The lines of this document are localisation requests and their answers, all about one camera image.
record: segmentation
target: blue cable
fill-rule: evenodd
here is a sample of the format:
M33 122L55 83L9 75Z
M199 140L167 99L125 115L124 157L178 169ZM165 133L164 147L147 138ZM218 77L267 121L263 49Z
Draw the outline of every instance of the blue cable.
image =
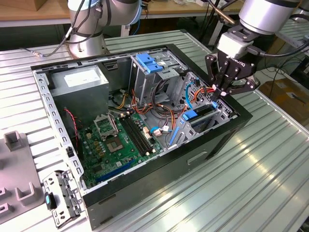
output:
M139 29L140 29L140 19L138 21L137 28L136 28L135 32L132 35L135 35L138 32Z
M187 87L185 88L185 100L186 100L188 106L190 107L190 109L193 108L192 105L191 105L191 103L190 103L190 101L189 101L189 93L188 93L189 87L190 87L191 84L194 84L194 82L190 82L190 83L187 85Z
M152 134L156 129L160 129L159 127L152 127L150 129L150 133Z
M156 129L159 129L159 127L152 127L152 128L150 129L150 133L152 134Z

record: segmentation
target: ram slot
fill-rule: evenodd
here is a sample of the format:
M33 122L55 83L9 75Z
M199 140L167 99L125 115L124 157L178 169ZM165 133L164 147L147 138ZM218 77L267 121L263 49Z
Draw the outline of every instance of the ram slot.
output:
M141 134L139 128L130 118L123 118L120 123L126 130L129 138L138 149L140 155L145 156L147 152L151 152L152 148L148 144L146 138Z

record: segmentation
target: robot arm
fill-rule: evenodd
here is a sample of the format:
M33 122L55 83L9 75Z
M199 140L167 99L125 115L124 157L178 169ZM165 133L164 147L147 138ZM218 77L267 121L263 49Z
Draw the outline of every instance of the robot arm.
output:
M78 58L104 54L103 27L134 24L141 14L141 0L69 0L68 7L74 24L68 44Z
M208 83L215 89L213 101L219 95L237 94L256 89L259 81L252 76L256 71L254 55L263 51L253 46L261 35L279 31L289 19L300 0L246 0L237 26L222 34L218 54L205 57Z

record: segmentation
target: expansion slot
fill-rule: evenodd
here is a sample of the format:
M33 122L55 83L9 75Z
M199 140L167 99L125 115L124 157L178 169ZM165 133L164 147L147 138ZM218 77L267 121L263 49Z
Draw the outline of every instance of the expansion slot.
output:
M103 176L100 176L99 178L96 178L96 182L100 183L101 181L107 180L109 178L112 178L113 176L124 172L125 170L129 169L131 167L131 164L134 162L135 160L131 160L129 163L127 163L126 165L115 169L114 171L111 171L110 173L107 173Z
M126 130L133 144L138 149L140 155L149 155L149 153L152 151L152 148L150 147L145 136L142 135L136 124L129 117L121 118L120 123Z

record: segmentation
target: slotted aluminum surface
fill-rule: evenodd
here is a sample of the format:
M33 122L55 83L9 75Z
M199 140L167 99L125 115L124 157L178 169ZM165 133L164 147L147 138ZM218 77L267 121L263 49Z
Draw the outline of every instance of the slotted aluminum surface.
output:
M180 31L107 40L111 52L168 43L206 69L209 50ZM48 53L54 47L36 49ZM70 59L64 47L50 58L0 52L0 136L27 134L41 181L66 165L29 66L64 59ZM235 98L253 118L217 156L96 231L296 231L309 215L309 134L258 91ZM44 204L0 225L0 231L23 230L57 231ZM61 231L90 226L83 213Z
M309 35L309 23L308 22L295 22L289 19L283 28L276 33L276 35L286 41L291 46L297 48L304 44L304 36Z

